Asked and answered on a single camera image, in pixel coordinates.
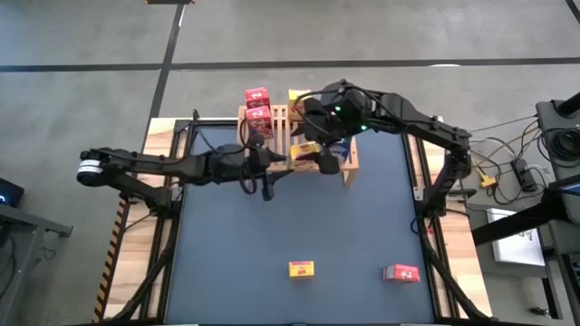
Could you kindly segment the black device with blue light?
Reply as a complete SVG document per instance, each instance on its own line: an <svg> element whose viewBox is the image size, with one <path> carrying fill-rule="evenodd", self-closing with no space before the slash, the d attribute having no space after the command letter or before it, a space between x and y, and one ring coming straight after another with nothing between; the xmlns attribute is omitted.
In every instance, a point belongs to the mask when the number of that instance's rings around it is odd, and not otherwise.
<svg viewBox="0 0 580 326"><path fill-rule="evenodd" d="M0 205L18 208L24 189L6 179L0 178Z"/></svg>

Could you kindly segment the blue table mat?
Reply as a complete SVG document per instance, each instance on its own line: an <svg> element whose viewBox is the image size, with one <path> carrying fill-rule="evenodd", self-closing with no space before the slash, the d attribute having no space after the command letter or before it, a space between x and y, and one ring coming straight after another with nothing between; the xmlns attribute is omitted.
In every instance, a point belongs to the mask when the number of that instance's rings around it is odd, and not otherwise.
<svg viewBox="0 0 580 326"><path fill-rule="evenodd" d="M264 201L237 183L189 186L166 320L171 324L378 324L430 322L426 282L392 283L382 269L422 266L400 137L356 140L359 171L295 172ZM314 261L311 278L288 263Z"/></svg>

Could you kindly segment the blue Frosted Flakes cereal box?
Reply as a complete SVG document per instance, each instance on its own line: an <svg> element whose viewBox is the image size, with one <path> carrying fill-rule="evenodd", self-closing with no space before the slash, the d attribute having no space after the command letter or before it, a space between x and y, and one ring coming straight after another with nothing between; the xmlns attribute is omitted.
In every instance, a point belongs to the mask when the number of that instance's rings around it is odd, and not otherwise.
<svg viewBox="0 0 580 326"><path fill-rule="evenodd" d="M343 164L348 159L351 151L351 138L345 138L335 141L329 146L331 154L336 157L340 164Z"/></svg>

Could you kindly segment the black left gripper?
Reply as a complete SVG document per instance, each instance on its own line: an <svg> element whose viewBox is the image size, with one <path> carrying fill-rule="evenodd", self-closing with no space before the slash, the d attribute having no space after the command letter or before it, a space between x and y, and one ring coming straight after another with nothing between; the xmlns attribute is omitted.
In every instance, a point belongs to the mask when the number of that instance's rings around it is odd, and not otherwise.
<svg viewBox="0 0 580 326"><path fill-rule="evenodd" d="M270 152L264 148L265 138L262 135L250 135L245 145L236 144L235 150L239 152L241 162L237 167L235 176L241 180L256 180L271 163L286 162L287 156ZM262 177L262 197L265 201L270 201L275 196L274 185L277 180L290 175L294 171L287 169L284 171L266 172Z"/></svg>

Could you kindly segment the white board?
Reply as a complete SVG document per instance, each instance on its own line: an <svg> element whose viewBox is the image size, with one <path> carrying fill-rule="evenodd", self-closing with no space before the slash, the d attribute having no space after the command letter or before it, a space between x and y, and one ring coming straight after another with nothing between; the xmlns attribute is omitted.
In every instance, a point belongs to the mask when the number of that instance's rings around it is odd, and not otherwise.
<svg viewBox="0 0 580 326"><path fill-rule="evenodd" d="M537 229L530 229L491 243L494 260L499 263L546 265Z"/></svg>

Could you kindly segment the wooden slatted shelf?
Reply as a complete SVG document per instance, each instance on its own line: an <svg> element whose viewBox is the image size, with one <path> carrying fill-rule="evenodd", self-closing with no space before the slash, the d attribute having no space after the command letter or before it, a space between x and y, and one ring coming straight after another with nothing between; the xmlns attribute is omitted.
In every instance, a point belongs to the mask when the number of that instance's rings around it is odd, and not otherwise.
<svg viewBox="0 0 580 326"><path fill-rule="evenodd" d="M295 172L318 172L319 166L313 161L306 163L294 163L292 160L291 149L294 146L306 143L303 135L292 136L292 133L300 126L298 121L291 121L287 118L286 105L272 105L272 129L273 138L266 139L265 146L275 153L287 156L286 162L275 162L268 168L269 172L277 172L293 168ZM343 184L349 187L359 171L358 150L356 139L351 139L350 153L344 163L341 164L341 171L339 175L343 180Z"/></svg>

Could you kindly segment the monitor with blue screen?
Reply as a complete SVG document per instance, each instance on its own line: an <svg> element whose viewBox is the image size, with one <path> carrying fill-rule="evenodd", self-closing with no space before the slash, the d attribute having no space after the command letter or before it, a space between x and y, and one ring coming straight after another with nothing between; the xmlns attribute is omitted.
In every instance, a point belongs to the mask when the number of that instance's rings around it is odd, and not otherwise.
<svg viewBox="0 0 580 326"><path fill-rule="evenodd" d="M557 193L580 197L580 174L550 183L548 189Z"/></svg>

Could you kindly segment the black metal table frame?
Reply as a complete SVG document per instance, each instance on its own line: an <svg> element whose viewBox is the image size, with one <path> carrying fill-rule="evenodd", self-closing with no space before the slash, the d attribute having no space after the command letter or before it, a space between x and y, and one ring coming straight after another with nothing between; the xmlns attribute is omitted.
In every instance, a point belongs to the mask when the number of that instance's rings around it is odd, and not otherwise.
<svg viewBox="0 0 580 326"><path fill-rule="evenodd" d="M187 134L186 127L191 118L154 118L147 128L144 150L146 154L176 155L181 157L189 149L193 136ZM200 118L199 126L218 126L237 128L238 118ZM442 165L442 149L426 141L403 136L403 147L408 156L408 167L411 171L412 187L422 187L435 179L440 165ZM430 245L438 252L439 259L445 263L449 275L461 287L466 297L472 301L482 313L491 316L486 286L479 268L479 259L476 257L476 246L469 234L469 223L465 198L459 202L449 201L448 214L442 221L433 222L434 234L429 235ZM165 249L172 235L179 235L180 217L173 223L172 219L149 216L135 225L135 233L127 231L128 225L137 222L141 215L149 213L144 203L137 198L127 199L130 202L130 212L124 226L121 242L121 251L116 264L112 287L105 310L105 319L111 319L129 302L132 295L138 290L141 279L158 260L161 251ZM132 320L153 319L161 321L167 310L170 282L174 259L168 258L168 267L162 267L152 286L146 291L138 309L132 315ZM459 305L452 291L446 288L443 279L434 267L426 272L431 277L435 288L435 314L443 318L467 319L468 315Z"/></svg>

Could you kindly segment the yellow black hazard tape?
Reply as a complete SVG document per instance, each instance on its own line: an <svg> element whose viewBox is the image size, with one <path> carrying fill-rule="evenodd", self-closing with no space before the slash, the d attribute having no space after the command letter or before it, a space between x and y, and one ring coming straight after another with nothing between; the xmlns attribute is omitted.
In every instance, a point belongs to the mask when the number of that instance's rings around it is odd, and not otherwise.
<svg viewBox="0 0 580 326"><path fill-rule="evenodd" d="M92 323L97 323L105 319L105 310L107 301L109 299L112 280L114 277L116 264L121 251L121 242L124 233L124 226L126 225L131 203L127 199L119 201L116 216L111 231L111 240L104 261L104 268L101 274L101 281L99 290L97 292L96 303L93 310Z"/></svg>

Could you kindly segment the yellow Corn Pops cereal box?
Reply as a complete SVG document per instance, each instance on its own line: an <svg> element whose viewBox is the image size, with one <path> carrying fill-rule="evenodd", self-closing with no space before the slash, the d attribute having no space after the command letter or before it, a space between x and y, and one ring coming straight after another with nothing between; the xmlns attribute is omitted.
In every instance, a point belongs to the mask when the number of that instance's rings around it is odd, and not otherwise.
<svg viewBox="0 0 580 326"><path fill-rule="evenodd" d="M293 90L288 91L288 119L291 121L302 121L305 115L305 99L311 97L310 90Z"/></svg>
<svg viewBox="0 0 580 326"><path fill-rule="evenodd" d="M293 145L290 150L288 168L294 171L317 169L315 159L320 152L320 146L315 141Z"/></svg>
<svg viewBox="0 0 580 326"><path fill-rule="evenodd" d="M290 279L311 278L315 275L314 261L291 261L288 263Z"/></svg>

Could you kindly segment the black metal crossbar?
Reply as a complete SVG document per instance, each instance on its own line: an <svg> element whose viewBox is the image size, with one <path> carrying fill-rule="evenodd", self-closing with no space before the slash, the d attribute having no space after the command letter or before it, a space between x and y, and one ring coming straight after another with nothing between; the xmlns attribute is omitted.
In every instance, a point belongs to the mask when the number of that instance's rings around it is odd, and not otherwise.
<svg viewBox="0 0 580 326"><path fill-rule="evenodd" d="M474 244L483 245L545 225L550 221L580 225L580 196L544 195L529 208L471 231Z"/></svg>

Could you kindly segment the dark grey equipment stand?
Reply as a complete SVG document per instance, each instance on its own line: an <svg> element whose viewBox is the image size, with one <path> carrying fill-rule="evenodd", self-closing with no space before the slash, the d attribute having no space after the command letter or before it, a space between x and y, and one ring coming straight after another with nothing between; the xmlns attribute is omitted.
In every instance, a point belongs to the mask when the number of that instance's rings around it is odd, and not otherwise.
<svg viewBox="0 0 580 326"><path fill-rule="evenodd" d="M568 100L536 104L541 129L538 149L557 179L580 174L580 92Z"/></svg>

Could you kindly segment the black power strip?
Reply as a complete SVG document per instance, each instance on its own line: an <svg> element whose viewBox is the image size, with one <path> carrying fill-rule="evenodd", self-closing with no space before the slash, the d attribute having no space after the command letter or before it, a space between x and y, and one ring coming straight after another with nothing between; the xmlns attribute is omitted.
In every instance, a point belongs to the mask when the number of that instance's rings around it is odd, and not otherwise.
<svg viewBox="0 0 580 326"><path fill-rule="evenodd" d="M534 179L532 172L527 167L527 162L522 159L514 159L511 162L511 167L516 175L517 182L521 190L525 193L532 193L538 191L538 186Z"/></svg>

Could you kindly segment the grey side table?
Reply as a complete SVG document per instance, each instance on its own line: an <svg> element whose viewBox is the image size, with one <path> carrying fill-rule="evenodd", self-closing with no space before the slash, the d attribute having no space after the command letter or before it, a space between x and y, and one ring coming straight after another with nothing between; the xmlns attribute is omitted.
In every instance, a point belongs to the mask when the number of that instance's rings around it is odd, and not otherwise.
<svg viewBox="0 0 580 326"><path fill-rule="evenodd" d="M0 326L11 326L15 319L44 235L53 232L69 237L72 231L71 225L0 205L0 253L8 254L6 277L0 266Z"/></svg>

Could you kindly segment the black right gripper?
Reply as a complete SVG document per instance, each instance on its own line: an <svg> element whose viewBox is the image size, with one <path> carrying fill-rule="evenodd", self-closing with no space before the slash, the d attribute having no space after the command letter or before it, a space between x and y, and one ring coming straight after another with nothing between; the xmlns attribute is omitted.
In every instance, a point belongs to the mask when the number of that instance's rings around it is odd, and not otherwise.
<svg viewBox="0 0 580 326"><path fill-rule="evenodd" d="M292 132L293 137L321 144L350 138L369 128L368 115L372 111L370 100L346 80L340 80L318 92L320 98L304 100L303 123ZM318 153L319 171L325 175L338 174L341 167L331 150L322 147Z"/></svg>

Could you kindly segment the red Froot Loops cereal box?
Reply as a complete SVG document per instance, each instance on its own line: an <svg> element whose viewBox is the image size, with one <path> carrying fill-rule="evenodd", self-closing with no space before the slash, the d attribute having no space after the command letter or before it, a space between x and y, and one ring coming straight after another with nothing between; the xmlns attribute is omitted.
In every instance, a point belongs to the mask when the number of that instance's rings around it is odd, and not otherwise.
<svg viewBox="0 0 580 326"><path fill-rule="evenodd" d="M247 109L245 118L251 135L260 134L265 139L274 137L273 119L268 106Z"/></svg>
<svg viewBox="0 0 580 326"><path fill-rule="evenodd" d="M385 282L418 283L421 276L417 266L392 264L383 268L382 279Z"/></svg>
<svg viewBox="0 0 580 326"><path fill-rule="evenodd" d="M267 87L244 90L244 98L248 109L258 107L270 108L270 96Z"/></svg>

